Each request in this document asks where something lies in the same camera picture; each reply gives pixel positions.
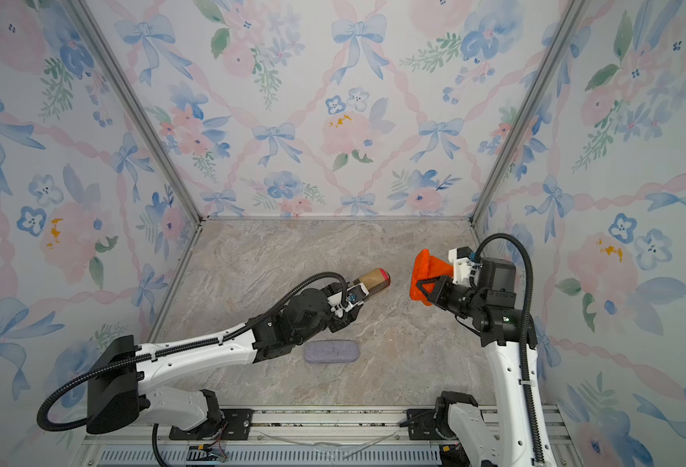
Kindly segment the purple eyeglass case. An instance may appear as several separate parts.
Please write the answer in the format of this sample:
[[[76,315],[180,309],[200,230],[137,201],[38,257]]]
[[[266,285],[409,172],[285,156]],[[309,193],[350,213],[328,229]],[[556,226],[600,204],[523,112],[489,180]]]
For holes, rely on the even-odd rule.
[[[304,360],[313,365],[349,364],[360,358],[355,341],[327,340],[308,342],[304,346]]]

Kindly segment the orange microfiber cloth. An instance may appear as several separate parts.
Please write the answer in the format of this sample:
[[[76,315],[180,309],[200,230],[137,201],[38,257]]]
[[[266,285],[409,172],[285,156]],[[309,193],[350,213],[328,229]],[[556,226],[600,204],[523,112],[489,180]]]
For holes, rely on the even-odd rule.
[[[421,250],[415,258],[411,274],[410,299],[426,307],[432,307],[428,295],[434,291],[436,281],[442,276],[453,276],[452,264],[432,256],[428,249]]]

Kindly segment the plaid eyeglass case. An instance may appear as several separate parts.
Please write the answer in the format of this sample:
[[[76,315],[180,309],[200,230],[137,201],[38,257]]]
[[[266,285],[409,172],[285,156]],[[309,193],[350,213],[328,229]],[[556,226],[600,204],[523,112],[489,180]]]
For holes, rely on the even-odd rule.
[[[362,284],[366,288],[366,294],[373,296],[391,285],[391,276],[382,268],[367,272],[355,280],[356,284]]]

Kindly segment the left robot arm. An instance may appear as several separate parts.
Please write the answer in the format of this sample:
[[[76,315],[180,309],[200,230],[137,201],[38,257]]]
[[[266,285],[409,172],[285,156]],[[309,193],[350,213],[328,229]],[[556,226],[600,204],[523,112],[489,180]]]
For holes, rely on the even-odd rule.
[[[136,421],[173,426],[187,438],[207,438],[223,424],[216,393],[172,387],[175,379],[289,354],[317,334],[337,332],[354,322],[370,289],[355,281],[348,289],[331,284],[308,288],[282,309],[234,328],[191,340],[148,344],[137,362],[134,339],[115,339],[93,365],[87,383],[90,434],[107,434]]]

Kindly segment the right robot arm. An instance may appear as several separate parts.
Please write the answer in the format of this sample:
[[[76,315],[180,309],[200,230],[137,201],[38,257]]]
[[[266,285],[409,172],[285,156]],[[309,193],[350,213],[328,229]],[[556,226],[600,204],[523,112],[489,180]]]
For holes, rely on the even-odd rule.
[[[421,251],[411,276],[410,297],[469,319],[489,364],[497,412],[491,431],[475,399],[445,391],[434,407],[434,433],[457,442],[471,466],[554,466],[535,366],[537,339],[516,305],[516,268],[505,260],[450,253],[442,261]]]

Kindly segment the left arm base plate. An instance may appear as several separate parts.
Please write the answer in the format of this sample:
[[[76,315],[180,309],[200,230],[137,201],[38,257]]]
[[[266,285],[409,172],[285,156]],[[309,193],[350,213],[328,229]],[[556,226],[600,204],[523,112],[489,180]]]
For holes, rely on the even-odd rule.
[[[183,431],[172,427],[171,441],[208,441],[218,438],[228,441],[247,441],[255,412],[252,409],[224,409],[198,427]]]

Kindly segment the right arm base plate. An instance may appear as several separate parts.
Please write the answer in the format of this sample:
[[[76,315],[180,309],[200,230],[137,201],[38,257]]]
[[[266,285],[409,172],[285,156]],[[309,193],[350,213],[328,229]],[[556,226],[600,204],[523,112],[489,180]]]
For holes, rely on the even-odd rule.
[[[408,409],[405,420],[399,426],[406,428],[410,441],[449,441],[454,433],[443,418],[436,416],[436,409]]]

